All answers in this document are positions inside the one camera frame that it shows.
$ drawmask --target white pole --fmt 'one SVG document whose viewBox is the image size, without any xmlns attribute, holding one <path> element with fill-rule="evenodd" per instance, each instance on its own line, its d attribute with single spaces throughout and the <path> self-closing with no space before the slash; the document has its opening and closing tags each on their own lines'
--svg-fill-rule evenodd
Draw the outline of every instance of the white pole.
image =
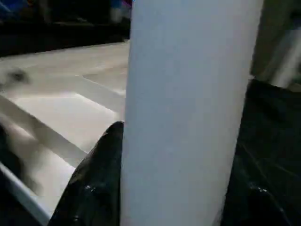
<svg viewBox="0 0 301 226">
<path fill-rule="evenodd" d="M 219 224 L 262 0 L 137 0 L 122 226 Z"/>
</svg>

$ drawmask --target blurry object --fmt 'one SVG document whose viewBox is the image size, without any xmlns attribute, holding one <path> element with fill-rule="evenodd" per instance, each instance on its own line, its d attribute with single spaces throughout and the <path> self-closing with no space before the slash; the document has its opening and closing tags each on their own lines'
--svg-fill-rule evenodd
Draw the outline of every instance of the blurry object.
<svg viewBox="0 0 301 226">
<path fill-rule="evenodd" d="M 108 24 L 110 22 L 110 0 L 61 1 L 49 0 L 51 21 Z"/>
<path fill-rule="evenodd" d="M 299 76 L 301 63 L 301 29 L 290 31 L 276 49 L 266 70 L 258 79 L 288 88 Z"/>
<path fill-rule="evenodd" d="M 73 173 L 48 226 L 119 226 L 123 122 L 111 125 Z"/>
<path fill-rule="evenodd" d="M 20 178 L 22 174 L 22 163 L 19 158 L 11 151 L 8 144 L 8 133 L 0 125 L 0 162 L 6 166 L 16 177 Z M 0 184 L 3 184 L 3 178 L 0 178 Z"/>
<path fill-rule="evenodd" d="M 290 15 L 295 0 L 264 0 L 251 74 L 263 73 L 285 32 L 290 29 Z"/>
<path fill-rule="evenodd" d="M 4 21 L 37 22 L 37 0 L 0 0 L 0 19 Z"/>
</svg>

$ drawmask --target black garbage bag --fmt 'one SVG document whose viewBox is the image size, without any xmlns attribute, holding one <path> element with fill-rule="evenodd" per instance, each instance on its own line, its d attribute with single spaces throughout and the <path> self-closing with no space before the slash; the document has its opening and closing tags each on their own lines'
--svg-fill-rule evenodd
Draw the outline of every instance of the black garbage bag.
<svg viewBox="0 0 301 226">
<path fill-rule="evenodd" d="M 48 226 L 118 226 L 123 122 L 111 125 L 73 173 Z"/>
<path fill-rule="evenodd" d="M 301 94 L 252 81 L 222 226 L 301 223 Z"/>
</svg>

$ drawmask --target black plastic bag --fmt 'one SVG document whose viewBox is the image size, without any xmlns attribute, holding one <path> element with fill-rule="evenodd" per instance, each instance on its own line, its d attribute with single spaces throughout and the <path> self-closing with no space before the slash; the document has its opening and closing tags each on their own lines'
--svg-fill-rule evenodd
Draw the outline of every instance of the black plastic bag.
<svg viewBox="0 0 301 226">
<path fill-rule="evenodd" d="M 301 94 L 253 80 L 246 94 L 223 226 L 301 222 Z"/>
<path fill-rule="evenodd" d="M 110 126 L 73 173 L 49 226 L 118 226 L 123 122 Z"/>
</svg>

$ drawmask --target white bar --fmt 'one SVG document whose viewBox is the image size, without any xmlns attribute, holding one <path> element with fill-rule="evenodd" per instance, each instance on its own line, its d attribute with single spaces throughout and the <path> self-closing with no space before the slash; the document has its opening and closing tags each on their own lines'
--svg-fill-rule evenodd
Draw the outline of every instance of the white bar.
<svg viewBox="0 0 301 226">
<path fill-rule="evenodd" d="M 50 215 L 49 212 L 40 205 L 37 196 L 28 189 L 7 167 L 0 162 L 0 171 L 9 181 L 9 192 L 29 211 L 32 216 L 42 225 L 46 226 Z"/>
<path fill-rule="evenodd" d="M 219 225 L 262 0 L 138 0 L 122 226 Z"/>
</svg>

